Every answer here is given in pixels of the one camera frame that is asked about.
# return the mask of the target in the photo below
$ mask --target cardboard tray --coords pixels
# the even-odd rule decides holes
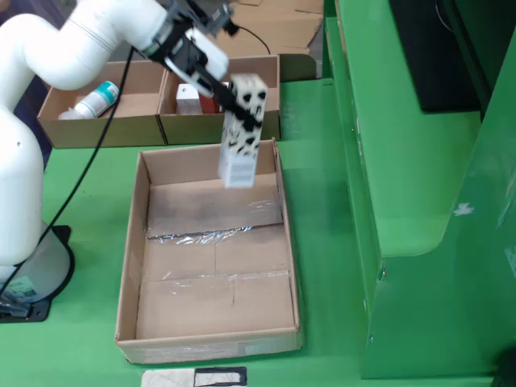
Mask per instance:
[[[280,139],[280,57],[271,55],[230,59],[229,69],[223,81],[229,81],[230,75],[236,73],[256,73],[264,80],[268,86],[268,98],[261,139]],[[176,114],[177,87],[181,83],[183,81],[175,73],[165,76],[159,117],[168,143],[220,143],[224,114]]]
[[[79,90],[50,89],[38,120],[54,148],[92,148],[97,144],[111,109],[98,119],[60,121],[57,118],[104,81],[119,85],[125,65],[125,62],[106,64],[93,82]],[[165,74],[163,66],[150,60],[135,60],[131,63],[119,108],[103,147],[165,144],[156,117]]]
[[[262,142],[252,189],[223,188],[219,152],[219,145],[206,145],[139,154],[115,336],[130,362],[219,359],[302,345],[276,143]],[[217,243],[178,243],[185,233],[238,227],[252,229]]]

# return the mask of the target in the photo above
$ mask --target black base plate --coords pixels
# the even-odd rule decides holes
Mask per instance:
[[[69,226],[54,226],[53,229],[54,234],[56,234],[57,238],[62,242],[62,244],[68,250],[70,256],[70,270],[66,275],[63,283],[59,288],[48,297],[44,298],[41,301],[34,302],[31,304],[31,313],[26,318],[13,317],[10,314],[0,314],[0,324],[3,323],[39,323],[47,319],[48,313],[50,312],[50,306],[52,304],[52,300],[55,296],[57,296],[70,282],[72,278],[73,271],[75,270],[75,256],[73,255],[72,250],[68,245],[68,241],[70,239],[70,235],[72,234],[72,229]]]

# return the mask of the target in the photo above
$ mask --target tag on floor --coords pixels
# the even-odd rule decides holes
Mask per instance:
[[[232,387],[248,385],[245,367],[155,369],[144,372],[142,387]]]

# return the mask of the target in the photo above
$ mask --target green table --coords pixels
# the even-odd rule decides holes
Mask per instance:
[[[347,202],[343,142],[331,79],[282,86],[280,144],[294,252],[302,283],[301,351],[181,367],[245,365],[250,386],[457,386],[487,379],[360,381],[366,319],[356,236]],[[149,367],[129,364],[114,323],[136,148],[99,152],[60,223],[73,228],[72,281],[46,322],[0,326],[0,380],[19,387],[137,387]],[[72,189],[91,150],[57,150],[45,175],[44,217]]]
[[[338,0],[382,256],[436,248],[459,194],[478,112],[421,110],[389,0]]]

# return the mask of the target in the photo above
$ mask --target green surface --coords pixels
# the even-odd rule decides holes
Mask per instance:
[[[380,258],[356,130],[348,54],[342,50],[338,20],[327,18],[326,29],[366,290],[368,337],[372,338],[366,346],[362,376],[435,377],[486,372],[490,368],[480,359],[456,291],[453,246],[439,246],[419,256]]]
[[[281,92],[285,141],[280,150],[306,344],[288,354],[195,365],[246,365],[251,387],[488,386],[486,379],[360,381],[366,321],[334,86],[332,80],[298,82]],[[62,203],[90,152],[52,154],[45,218]],[[0,327],[2,385],[140,386],[148,367],[127,363],[113,341],[137,152],[102,149],[63,213],[61,222],[73,228],[77,271],[46,322]]]
[[[459,193],[479,114],[421,111],[389,0],[338,4],[381,254],[429,252]]]
[[[356,112],[352,108],[354,100],[351,88],[347,57],[343,52],[341,30],[336,17],[325,19],[325,38],[329,43],[329,53],[335,93],[339,108],[344,153],[346,155],[347,186],[355,224],[357,245],[360,254],[362,277],[364,280],[365,307],[368,322],[380,269],[380,248],[377,229],[372,215],[372,205],[365,178],[364,166],[360,159],[356,138]]]
[[[459,198],[475,208],[475,216],[450,223],[457,234],[456,286],[487,364],[516,346],[515,36]]]

